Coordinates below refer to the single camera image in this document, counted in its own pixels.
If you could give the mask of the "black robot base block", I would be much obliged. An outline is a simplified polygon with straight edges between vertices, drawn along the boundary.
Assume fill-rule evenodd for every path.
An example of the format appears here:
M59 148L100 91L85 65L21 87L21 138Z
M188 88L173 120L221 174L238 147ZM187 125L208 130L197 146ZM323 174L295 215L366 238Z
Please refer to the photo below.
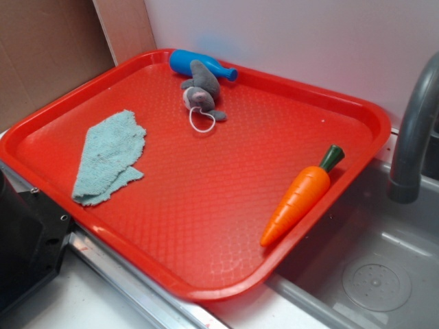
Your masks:
M1 316L59 274L72 227L44 192L18 192L1 174Z

